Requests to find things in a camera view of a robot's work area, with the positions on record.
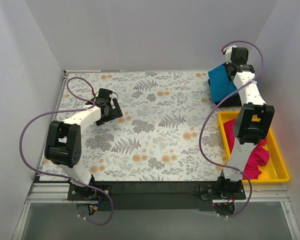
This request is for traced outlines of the teal blue t shirt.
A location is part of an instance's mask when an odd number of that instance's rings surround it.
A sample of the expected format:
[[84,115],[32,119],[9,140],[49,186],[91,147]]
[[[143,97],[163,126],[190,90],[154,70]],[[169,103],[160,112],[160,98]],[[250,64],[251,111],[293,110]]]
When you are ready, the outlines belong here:
[[234,83],[229,80],[226,67],[226,63],[222,63],[207,73],[213,103],[220,102],[226,96],[237,90]]

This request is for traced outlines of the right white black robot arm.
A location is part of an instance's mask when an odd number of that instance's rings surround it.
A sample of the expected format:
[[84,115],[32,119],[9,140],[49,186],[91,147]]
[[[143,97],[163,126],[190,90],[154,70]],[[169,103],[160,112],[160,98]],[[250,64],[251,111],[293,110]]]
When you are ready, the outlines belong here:
[[242,105],[233,125],[234,144],[227,167],[217,179],[217,195],[227,199],[243,191],[242,173],[252,151],[267,137],[275,109],[261,97],[255,70],[247,64],[248,49],[232,45],[224,47],[222,53],[227,76],[238,89]]

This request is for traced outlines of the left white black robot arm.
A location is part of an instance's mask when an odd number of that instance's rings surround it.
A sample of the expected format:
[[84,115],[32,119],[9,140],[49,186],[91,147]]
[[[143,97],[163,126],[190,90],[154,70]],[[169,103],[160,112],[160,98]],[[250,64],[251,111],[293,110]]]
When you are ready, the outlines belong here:
[[81,161],[81,134],[91,125],[103,125],[123,116],[116,93],[101,88],[91,101],[95,104],[73,116],[50,123],[44,150],[44,157],[59,166],[70,177],[69,183],[79,188],[79,194],[85,200],[96,196],[93,176]]

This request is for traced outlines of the folded black t shirt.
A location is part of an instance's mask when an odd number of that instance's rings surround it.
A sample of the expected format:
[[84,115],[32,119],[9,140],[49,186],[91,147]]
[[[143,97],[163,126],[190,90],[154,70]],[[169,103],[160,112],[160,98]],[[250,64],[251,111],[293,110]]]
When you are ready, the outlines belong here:
[[[237,90],[233,82],[229,81],[227,78],[210,78],[208,80],[210,86],[210,96],[211,101],[218,105],[226,96]],[[240,107],[242,105],[241,99],[238,93],[233,94],[228,99],[226,99],[219,107],[229,108],[229,107]]]

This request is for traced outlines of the floral patterned table mat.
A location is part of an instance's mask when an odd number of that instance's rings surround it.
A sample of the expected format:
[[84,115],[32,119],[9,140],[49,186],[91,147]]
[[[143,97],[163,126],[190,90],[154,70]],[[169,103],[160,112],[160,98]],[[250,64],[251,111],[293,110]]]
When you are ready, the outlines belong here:
[[92,90],[114,91],[123,116],[81,135],[81,161],[97,181],[214,181],[226,163],[206,72],[68,75],[58,121]]

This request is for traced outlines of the magenta pink t shirt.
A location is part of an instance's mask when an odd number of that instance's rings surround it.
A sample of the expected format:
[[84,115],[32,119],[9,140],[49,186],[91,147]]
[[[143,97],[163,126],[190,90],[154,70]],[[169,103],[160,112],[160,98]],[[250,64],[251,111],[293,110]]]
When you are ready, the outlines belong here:
[[[230,153],[232,152],[235,143],[233,130],[235,121],[235,119],[232,119],[223,124]],[[267,139],[262,139],[248,158],[243,172],[248,176],[249,179],[258,179],[259,175],[262,173],[262,171],[259,170],[259,166],[266,166],[270,159],[269,152],[264,148],[266,143]]]

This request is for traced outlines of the yellow plastic tray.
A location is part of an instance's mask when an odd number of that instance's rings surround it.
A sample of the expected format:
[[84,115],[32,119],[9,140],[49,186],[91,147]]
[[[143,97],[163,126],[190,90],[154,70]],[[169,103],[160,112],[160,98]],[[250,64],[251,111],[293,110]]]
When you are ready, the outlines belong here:
[[[239,111],[220,111],[218,113],[218,126],[224,146],[225,157],[228,161],[231,156],[231,151],[226,138],[224,123],[235,120]],[[286,183],[290,181],[290,175],[281,154],[280,148],[277,144],[275,135],[270,128],[266,137],[266,144],[263,147],[269,152],[269,161],[266,166],[261,166],[261,174],[258,179],[251,179],[253,184],[272,184],[272,183]]]

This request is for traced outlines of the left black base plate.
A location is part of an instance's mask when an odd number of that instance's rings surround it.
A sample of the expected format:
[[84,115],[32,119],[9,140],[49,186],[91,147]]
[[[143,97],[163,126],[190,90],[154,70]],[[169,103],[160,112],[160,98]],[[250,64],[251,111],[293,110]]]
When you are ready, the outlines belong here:
[[[97,184],[94,182],[92,184],[94,187],[104,191],[108,195],[112,194],[112,186],[108,184]],[[68,201],[97,201],[100,199],[108,200],[106,195],[100,191],[96,191],[90,187],[77,186],[70,183],[68,189],[67,200]]]

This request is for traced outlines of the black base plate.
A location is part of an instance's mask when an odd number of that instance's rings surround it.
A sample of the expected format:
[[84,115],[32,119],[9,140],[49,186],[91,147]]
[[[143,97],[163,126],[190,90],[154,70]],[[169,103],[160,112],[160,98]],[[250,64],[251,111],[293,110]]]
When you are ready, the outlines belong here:
[[215,181],[205,181],[198,183],[194,189],[194,193],[201,200],[245,200],[246,194],[243,185],[239,188],[225,188],[218,186]]
[[[94,182],[92,184],[94,187],[104,191],[108,195],[112,194],[112,186],[108,184],[97,184]],[[108,200],[106,195],[100,191],[96,191],[90,187],[77,186],[70,183],[68,189],[67,200],[68,201],[97,201],[100,199]]]

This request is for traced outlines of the aluminium frame rail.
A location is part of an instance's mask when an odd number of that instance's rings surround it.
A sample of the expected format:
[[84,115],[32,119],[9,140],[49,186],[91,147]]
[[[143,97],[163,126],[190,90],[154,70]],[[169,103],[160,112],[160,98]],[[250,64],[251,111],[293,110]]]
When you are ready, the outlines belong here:
[[[27,203],[68,203],[69,185],[65,182],[32,184]],[[289,202],[291,199],[284,183],[252,185],[251,202]]]

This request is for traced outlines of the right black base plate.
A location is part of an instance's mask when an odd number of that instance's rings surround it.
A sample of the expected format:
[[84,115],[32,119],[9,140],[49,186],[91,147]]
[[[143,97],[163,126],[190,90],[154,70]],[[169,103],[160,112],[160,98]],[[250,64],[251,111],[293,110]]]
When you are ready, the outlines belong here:
[[218,186],[215,181],[205,181],[198,183],[194,189],[194,193],[201,200],[245,200],[246,194],[243,185],[239,188],[225,188]]

